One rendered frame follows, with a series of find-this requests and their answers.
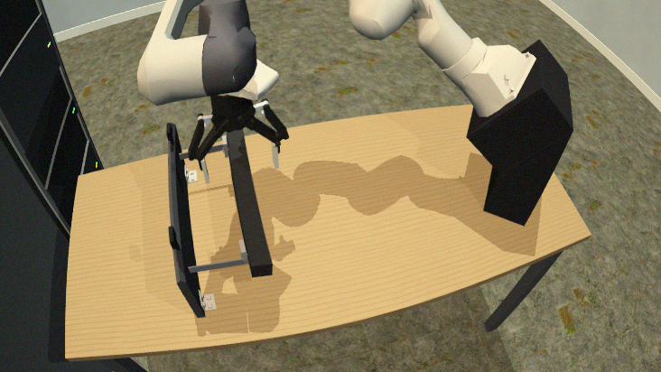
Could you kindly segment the black rectangular bar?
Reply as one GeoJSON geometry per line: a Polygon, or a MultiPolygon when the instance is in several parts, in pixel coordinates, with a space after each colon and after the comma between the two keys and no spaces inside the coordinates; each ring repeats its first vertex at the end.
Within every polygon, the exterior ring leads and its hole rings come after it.
{"type": "Polygon", "coordinates": [[[229,164],[233,187],[237,192],[236,203],[242,220],[242,235],[245,242],[252,277],[273,275],[273,263],[265,238],[264,227],[256,199],[255,187],[250,170],[244,131],[227,133],[229,164]],[[231,158],[231,159],[230,159],[231,158]],[[233,170],[233,175],[232,175],[233,170]]]}

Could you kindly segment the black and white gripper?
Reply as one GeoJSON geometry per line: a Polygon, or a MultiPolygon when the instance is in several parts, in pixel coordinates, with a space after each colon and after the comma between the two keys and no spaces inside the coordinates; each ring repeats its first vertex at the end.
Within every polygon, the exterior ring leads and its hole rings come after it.
{"type": "Polygon", "coordinates": [[[280,141],[283,139],[287,140],[289,135],[284,124],[270,108],[267,98],[262,99],[262,103],[255,105],[250,99],[230,95],[215,95],[211,96],[210,100],[212,113],[208,116],[204,116],[202,113],[198,114],[198,124],[188,150],[189,160],[198,160],[206,184],[209,184],[209,174],[207,175],[208,169],[205,161],[206,154],[224,132],[230,133],[235,130],[242,130],[244,127],[247,127],[251,131],[254,130],[271,141],[274,166],[276,169],[279,169],[278,154],[280,153],[280,141]],[[277,132],[256,119],[254,117],[256,111],[265,115],[266,119],[277,132]],[[222,116],[233,117],[224,118],[222,116]],[[204,128],[207,128],[209,122],[212,122],[214,125],[200,145],[201,138],[204,134],[204,128]]]}

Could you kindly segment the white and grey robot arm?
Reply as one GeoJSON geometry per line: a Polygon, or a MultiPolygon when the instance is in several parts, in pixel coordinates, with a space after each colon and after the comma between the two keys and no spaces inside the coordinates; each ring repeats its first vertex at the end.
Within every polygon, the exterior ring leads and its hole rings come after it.
{"type": "MultiPolygon", "coordinates": [[[[419,48],[461,89],[478,116],[491,116],[514,100],[536,60],[510,45],[471,39],[440,0],[348,1],[350,23],[370,40],[385,39],[412,15],[419,48]]],[[[256,58],[246,0],[166,0],[137,72],[139,91],[156,106],[220,94],[258,101],[278,80],[278,73],[256,58]],[[199,36],[180,39],[197,5],[199,36]]]]}

